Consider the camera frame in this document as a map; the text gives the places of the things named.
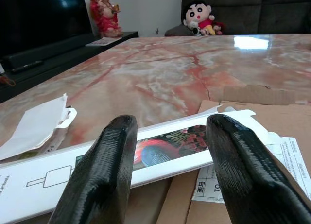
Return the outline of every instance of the pink marble surface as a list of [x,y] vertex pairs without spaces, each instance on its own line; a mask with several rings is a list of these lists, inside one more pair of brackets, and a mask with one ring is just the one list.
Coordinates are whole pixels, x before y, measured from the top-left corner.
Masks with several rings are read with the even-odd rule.
[[0,104],[0,145],[24,111],[63,93],[78,115],[62,147],[95,139],[120,114],[135,115],[139,127],[194,114],[227,85],[294,89],[311,100],[311,36],[253,37],[268,48],[239,49],[234,36],[128,40]]

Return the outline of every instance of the black tv screen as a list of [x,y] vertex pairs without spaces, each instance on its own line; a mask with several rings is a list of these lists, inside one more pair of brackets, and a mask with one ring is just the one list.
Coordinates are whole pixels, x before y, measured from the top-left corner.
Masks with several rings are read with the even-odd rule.
[[0,57],[91,33],[84,0],[0,0]]

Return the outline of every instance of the gray couch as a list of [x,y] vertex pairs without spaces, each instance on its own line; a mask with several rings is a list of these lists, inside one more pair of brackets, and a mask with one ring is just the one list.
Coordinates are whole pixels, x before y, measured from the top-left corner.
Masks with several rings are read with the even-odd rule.
[[[192,1],[182,0],[182,10]],[[203,1],[211,5],[215,21],[225,25],[224,34],[310,33],[311,0]],[[190,35],[193,33],[182,24],[165,33],[165,36]]]

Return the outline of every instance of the white wall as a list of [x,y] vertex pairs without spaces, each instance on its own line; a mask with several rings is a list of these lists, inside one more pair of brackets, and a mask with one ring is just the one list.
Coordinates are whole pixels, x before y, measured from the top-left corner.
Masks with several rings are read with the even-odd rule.
[[165,31],[180,24],[181,0],[110,0],[118,4],[119,24],[124,31],[139,31],[141,37],[160,36]]

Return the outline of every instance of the figurine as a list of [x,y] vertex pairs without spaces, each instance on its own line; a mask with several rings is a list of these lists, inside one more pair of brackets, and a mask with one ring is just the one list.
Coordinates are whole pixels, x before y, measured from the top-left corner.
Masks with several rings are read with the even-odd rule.
[[192,31],[200,31],[201,35],[220,35],[222,34],[219,25],[213,27],[214,15],[211,15],[212,8],[206,5],[204,1],[194,1],[190,3],[184,10],[183,23]]
[[118,5],[111,5],[110,0],[90,0],[91,13],[97,24],[101,37],[118,37],[123,34],[118,25]]

